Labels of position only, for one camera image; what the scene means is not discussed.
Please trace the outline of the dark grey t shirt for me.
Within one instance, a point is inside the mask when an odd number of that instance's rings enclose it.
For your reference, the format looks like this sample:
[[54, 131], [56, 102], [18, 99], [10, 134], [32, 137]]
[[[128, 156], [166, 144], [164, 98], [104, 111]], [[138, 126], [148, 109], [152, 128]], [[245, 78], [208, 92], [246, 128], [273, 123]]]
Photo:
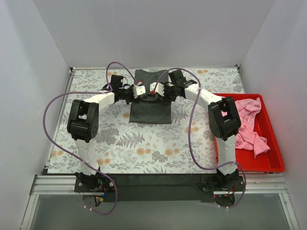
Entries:
[[[145, 86], [146, 92], [150, 92], [150, 84], [160, 79], [161, 83], [168, 82], [166, 70], [147, 72], [142, 69], [135, 70], [135, 79]], [[142, 124], [171, 124], [171, 101], [156, 100], [151, 96], [135, 100], [130, 107], [130, 123]]]

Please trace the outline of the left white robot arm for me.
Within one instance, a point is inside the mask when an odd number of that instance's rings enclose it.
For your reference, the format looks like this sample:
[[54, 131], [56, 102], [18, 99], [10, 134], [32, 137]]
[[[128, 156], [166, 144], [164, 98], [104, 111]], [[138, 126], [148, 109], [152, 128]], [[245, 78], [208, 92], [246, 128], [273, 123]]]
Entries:
[[132, 102], [135, 85], [123, 83], [124, 77], [111, 76], [111, 82], [106, 84], [101, 91], [85, 100], [73, 100], [67, 123], [67, 131], [77, 146], [78, 156], [82, 159], [81, 171], [75, 173], [80, 183], [86, 189], [96, 192], [108, 185], [107, 180], [97, 171], [99, 164], [95, 160], [95, 141], [99, 129], [99, 112], [119, 100]]

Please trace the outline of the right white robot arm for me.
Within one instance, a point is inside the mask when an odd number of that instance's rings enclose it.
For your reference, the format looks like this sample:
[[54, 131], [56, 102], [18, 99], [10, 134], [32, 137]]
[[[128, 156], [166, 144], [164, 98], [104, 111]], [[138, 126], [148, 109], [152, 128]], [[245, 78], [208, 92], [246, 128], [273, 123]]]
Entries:
[[186, 80], [184, 68], [166, 70], [171, 80], [171, 86], [164, 85], [165, 96], [178, 97], [193, 101], [206, 109], [209, 116], [209, 128], [218, 143], [218, 164], [213, 170], [216, 173], [206, 182], [198, 183], [203, 191], [217, 189], [228, 190], [235, 187], [239, 180], [238, 164], [236, 162], [236, 136], [241, 127], [241, 120], [232, 97], [217, 96], [201, 86], [198, 78]]

